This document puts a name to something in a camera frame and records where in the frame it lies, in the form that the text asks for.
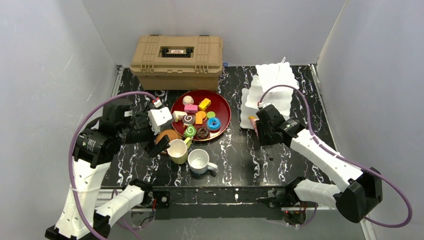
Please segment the pink handled metal tongs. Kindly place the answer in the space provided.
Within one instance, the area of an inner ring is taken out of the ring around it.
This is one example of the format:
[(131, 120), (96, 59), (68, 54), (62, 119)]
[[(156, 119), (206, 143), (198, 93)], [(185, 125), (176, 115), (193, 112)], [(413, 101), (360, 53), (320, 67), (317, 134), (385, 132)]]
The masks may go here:
[(249, 122), (250, 122), (250, 124), (251, 124), (251, 127), (252, 127), (252, 129), (254, 130), (254, 132), (255, 132), (256, 136), (257, 136), (257, 137), (259, 137), (258, 128), (257, 128), (257, 121), (253, 122), (253, 121), (250, 121), (250, 120), (249, 120)]

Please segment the white tiered cake stand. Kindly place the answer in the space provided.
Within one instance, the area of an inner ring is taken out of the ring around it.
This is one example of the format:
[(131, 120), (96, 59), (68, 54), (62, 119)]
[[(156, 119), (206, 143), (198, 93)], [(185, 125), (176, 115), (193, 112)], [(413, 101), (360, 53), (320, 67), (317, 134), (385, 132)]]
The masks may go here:
[(272, 103), (285, 120), (290, 118), (293, 88), (299, 89), (291, 65), (284, 58), (278, 63), (255, 66), (250, 88), (242, 89), (240, 128), (253, 129), (249, 117), (257, 117), (258, 102)]

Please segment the blue toy donut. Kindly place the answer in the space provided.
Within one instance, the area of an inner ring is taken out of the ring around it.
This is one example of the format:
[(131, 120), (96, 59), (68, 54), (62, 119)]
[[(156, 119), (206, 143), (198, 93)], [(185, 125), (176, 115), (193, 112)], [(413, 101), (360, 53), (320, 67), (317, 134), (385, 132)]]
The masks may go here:
[(216, 132), (221, 128), (221, 121), (217, 117), (211, 117), (207, 120), (206, 127), (211, 132)]

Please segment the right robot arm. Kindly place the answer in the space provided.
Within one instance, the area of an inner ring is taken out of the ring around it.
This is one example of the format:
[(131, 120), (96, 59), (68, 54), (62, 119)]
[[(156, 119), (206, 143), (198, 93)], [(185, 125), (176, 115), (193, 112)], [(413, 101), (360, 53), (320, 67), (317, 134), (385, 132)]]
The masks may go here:
[(283, 144), (298, 152), (323, 171), (333, 184), (297, 177), (272, 195), (261, 199), (282, 207), (301, 202), (315, 202), (331, 208), (352, 223), (359, 223), (383, 199), (382, 180), (330, 155), (324, 143), (317, 143), (304, 124), (295, 117), (286, 120), (274, 105), (260, 108), (255, 121), (262, 146)]

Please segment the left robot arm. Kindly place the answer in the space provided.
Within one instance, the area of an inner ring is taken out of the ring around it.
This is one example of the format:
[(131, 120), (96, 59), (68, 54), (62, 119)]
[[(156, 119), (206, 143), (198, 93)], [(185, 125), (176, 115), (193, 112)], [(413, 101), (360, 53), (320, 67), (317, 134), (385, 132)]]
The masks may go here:
[(136, 113), (127, 99), (109, 100), (102, 115), (84, 124), (71, 141), (68, 157), (71, 184), (62, 214), (49, 227), (49, 240), (97, 240), (108, 237), (112, 226), (129, 210), (153, 193), (150, 183), (134, 179), (102, 206), (96, 202), (107, 170), (123, 145), (144, 143), (149, 157), (166, 150), (169, 138), (156, 141), (160, 131), (173, 121), (160, 100)]

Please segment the red round tray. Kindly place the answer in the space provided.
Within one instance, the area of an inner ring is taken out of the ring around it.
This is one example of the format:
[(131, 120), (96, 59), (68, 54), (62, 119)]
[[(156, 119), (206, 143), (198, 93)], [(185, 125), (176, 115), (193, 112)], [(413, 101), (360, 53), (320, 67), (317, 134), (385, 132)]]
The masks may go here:
[(187, 93), (184, 93), (173, 103), (170, 111), (173, 113), (174, 111), (184, 111), (183, 98), (185, 96), (191, 96), (194, 100), (194, 104), (198, 105), (203, 99), (208, 98), (211, 100), (211, 105), (206, 109), (206, 113), (214, 112), (215, 116), (220, 120), (220, 128), (216, 131), (211, 131), (210, 135), (206, 139), (198, 139), (196, 136), (192, 138), (193, 141), (197, 142), (207, 142), (213, 140), (223, 134), (225, 130), (228, 128), (231, 122), (231, 109), (228, 101), (222, 97), (220, 94), (211, 91), (211, 90), (192, 90)]

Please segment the tan plastic toolbox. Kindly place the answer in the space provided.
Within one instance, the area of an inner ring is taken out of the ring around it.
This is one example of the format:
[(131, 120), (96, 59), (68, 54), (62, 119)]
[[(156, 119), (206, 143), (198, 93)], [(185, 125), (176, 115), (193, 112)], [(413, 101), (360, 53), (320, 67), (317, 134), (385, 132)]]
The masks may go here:
[(216, 92), (223, 46), (219, 36), (145, 35), (138, 39), (129, 69), (144, 90)]

